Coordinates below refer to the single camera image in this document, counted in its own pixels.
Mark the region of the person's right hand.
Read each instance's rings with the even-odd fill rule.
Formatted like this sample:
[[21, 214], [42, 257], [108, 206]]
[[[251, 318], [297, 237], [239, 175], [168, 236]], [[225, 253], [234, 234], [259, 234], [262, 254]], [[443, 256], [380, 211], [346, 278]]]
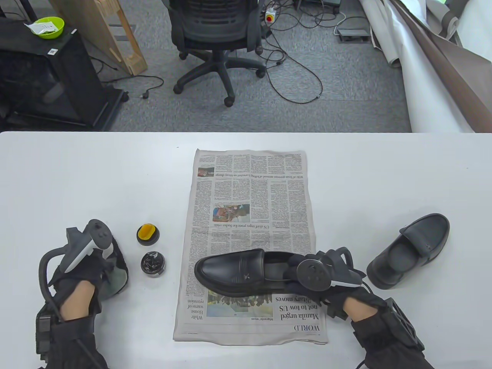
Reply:
[[330, 317], [346, 320], [344, 305], [348, 298], [377, 310], [388, 304], [363, 285], [366, 275], [355, 269], [350, 251], [346, 247], [302, 256], [294, 254], [288, 259], [288, 269], [283, 273], [288, 293], [304, 296], [315, 304], [326, 305]]

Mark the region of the person's left hand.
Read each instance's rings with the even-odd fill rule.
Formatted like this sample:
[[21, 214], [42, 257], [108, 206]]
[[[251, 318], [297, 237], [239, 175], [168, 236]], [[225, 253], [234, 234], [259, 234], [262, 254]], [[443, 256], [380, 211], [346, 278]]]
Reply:
[[97, 255], [85, 256], [68, 273], [62, 273], [57, 267], [49, 286], [55, 289], [55, 305], [63, 321], [72, 321], [95, 316], [102, 311], [99, 298], [105, 262]]

